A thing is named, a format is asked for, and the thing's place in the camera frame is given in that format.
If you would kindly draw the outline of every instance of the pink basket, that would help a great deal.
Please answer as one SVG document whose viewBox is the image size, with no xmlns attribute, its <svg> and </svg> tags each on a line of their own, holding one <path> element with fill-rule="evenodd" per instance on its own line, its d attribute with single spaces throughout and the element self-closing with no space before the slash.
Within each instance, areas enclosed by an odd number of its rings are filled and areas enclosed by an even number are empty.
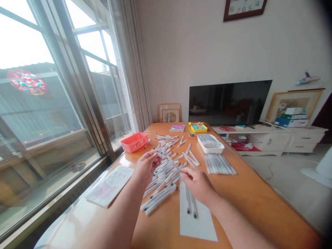
<svg viewBox="0 0 332 249">
<path fill-rule="evenodd" d="M 133 153 L 148 142 L 148 134 L 139 132 L 121 141 L 122 149 Z"/>
</svg>

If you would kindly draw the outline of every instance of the yellow box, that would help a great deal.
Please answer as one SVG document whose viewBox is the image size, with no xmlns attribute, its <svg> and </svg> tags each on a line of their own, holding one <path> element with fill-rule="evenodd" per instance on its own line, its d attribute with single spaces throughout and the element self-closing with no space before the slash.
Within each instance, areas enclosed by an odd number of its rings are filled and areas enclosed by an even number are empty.
<svg viewBox="0 0 332 249">
<path fill-rule="evenodd" d="M 207 132 L 208 129 L 205 125 L 203 124 L 200 124 L 201 126 L 203 126 L 204 129 L 194 129 L 194 127 L 191 125 L 191 122 L 189 122 L 189 126 L 190 126 L 190 129 L 194 132 L 194 133 L 197 133 L 197 132 Z"/>
</svg>

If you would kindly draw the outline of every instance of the clock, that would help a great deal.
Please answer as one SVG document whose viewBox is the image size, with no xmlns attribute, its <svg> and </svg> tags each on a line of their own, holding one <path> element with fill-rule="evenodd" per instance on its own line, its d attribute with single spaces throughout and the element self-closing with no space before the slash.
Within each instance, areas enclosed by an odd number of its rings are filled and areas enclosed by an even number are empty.
<svg viewBox="0 0 332 249">
<path fill-rule="evenodd" d="M 224 22 L 264 13 L 267 0 L 226 0 Z"/>
</svg>

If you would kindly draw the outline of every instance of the white curtain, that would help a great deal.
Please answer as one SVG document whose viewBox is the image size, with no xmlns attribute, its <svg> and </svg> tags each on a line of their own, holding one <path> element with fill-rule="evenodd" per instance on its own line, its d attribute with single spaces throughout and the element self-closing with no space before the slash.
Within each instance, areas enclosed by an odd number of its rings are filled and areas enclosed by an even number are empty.
<svg viewBox="0 0 332 249">
<path fill-rule="evenodd" d="M 152 123 L 148 84 L 135 0 L 108 0 L 120 57 L 127 78 L 139 131 Z"/>
</svg>

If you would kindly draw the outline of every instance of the tv screen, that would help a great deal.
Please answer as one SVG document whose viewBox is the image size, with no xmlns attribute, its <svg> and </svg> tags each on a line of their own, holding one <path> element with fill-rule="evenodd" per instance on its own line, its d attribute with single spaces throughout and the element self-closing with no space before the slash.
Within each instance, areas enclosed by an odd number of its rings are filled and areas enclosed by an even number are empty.
<svg viewBox="0 0 332 249">
<path fill-rule="evenodd" d="M 189 122 L 258 124 L 272 80 L 191 86 Z"/>
</svg>

